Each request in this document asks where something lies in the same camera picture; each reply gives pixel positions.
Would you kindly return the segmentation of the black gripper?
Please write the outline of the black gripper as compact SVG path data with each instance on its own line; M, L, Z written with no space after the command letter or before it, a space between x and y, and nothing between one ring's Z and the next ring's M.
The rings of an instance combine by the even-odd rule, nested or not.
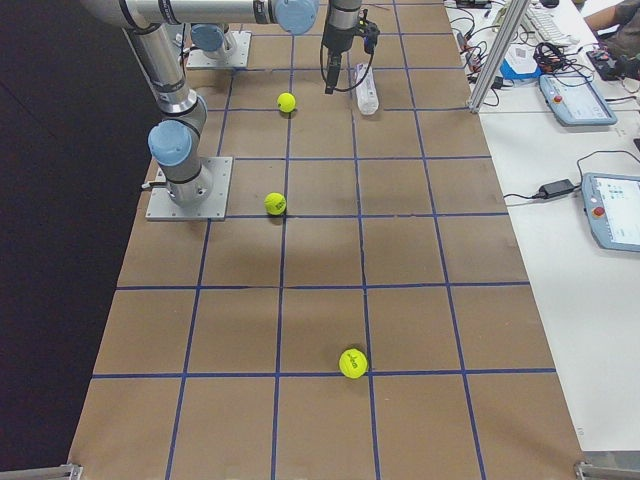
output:
M353 38L358 34L358 9L328 9L324 23L322 46L327 49L328 58L323 64L324 93L332 95L338 82L342 55L352 47Z

